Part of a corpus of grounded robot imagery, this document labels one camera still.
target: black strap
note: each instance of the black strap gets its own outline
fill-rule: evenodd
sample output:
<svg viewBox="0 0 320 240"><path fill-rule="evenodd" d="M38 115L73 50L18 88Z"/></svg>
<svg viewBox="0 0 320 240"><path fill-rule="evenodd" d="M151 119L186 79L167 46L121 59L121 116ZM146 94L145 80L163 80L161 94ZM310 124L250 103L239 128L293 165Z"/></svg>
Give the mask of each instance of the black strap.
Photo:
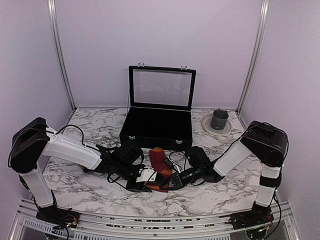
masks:
<svg viewBox="0 0 320 240"><path fill-rule="evenodd" d="M280 172L278 178L269 178L265 176L260 176L260 185L269 187L269 188L277 188L280 186L282 179L282 174Z"/></svg>

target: box lid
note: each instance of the box lid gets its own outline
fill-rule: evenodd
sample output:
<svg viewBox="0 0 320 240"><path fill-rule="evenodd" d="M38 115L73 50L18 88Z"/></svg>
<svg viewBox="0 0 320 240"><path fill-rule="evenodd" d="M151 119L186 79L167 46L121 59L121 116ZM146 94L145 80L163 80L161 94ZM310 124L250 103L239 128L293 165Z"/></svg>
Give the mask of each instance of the box lid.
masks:
<svg viewBox="0 0 320 240"><path fill-rule="evenodd" d="M190 111L196 70L160 66L129 66L130 105Z"/></svg>

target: white backdrop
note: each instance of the white backdrop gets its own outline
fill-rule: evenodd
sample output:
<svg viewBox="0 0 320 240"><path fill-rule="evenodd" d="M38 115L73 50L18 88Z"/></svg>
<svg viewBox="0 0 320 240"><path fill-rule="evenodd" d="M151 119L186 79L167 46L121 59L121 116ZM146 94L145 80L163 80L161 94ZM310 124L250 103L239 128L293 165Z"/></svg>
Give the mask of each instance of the white backdrop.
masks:
<svg viewBox="0 0 320 240"><path fill-rule="evenodd" d="M126 106L128 66L196 69L193 107L235 109L250 64L259 0L56 0L78 107Z"/></svg>

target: white marble surface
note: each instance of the white marble surface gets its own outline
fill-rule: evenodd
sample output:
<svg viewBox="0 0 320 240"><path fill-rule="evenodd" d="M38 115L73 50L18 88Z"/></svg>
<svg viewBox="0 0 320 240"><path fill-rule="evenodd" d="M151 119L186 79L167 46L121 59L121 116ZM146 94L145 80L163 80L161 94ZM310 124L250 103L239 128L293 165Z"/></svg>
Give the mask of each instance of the white marble surface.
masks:
<svg viewBox="0 0 320 240"><path fill-rule="evenodd" d="M244 129L236 114L229 112L231 134L228 137L209 135L201 127L201 118L212 112L208 109L192 110L192 130L193 145L204 148L209 158L214 160ZM70 124L83 129L86 142L113 147L120 144L119 133L126 114L126 108L77 109ZM68 128L64 134L81 139L80 132L75 128ZM144 164L150 165L149 150L144 149L144 154ZM178 160L177 163L183 166L184 160ZM258 191L260 171L260 162L250 156L218 183L190 185L168 193L132 193L115 183L108 183L106 175L84 173L80 166L56 158L50 159L43 175L60 207L112 215L169 217L209 215L251 208Z"/></svg>

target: white wall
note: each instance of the white wall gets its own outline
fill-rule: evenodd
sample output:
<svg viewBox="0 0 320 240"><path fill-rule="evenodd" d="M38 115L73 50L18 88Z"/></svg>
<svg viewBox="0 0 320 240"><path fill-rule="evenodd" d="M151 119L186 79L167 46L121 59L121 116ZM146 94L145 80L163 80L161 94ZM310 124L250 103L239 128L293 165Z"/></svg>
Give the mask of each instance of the white wall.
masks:
<svg viewBox="0 0 320 240"><path fill-rule="evenodd" d="M57 0L74 99L127 106L128 66L197 70L193 107L235 109L250 64L261 0Z"/></svg>
<svg viewBox="0 0 320 240"><path fill-rule="evenodd" d="M0 239L8 238L21 197L7 167L15 132L36 117L59 128L71 113L58 67L47 1L0 1Z"/></svg>
<svg viewBox="0 0 320 240"><path fill-rule="evenodd" d="M320 236L320 2L271 0L263 46L242 116L285 130L279 189L302 240Z"/></svg>

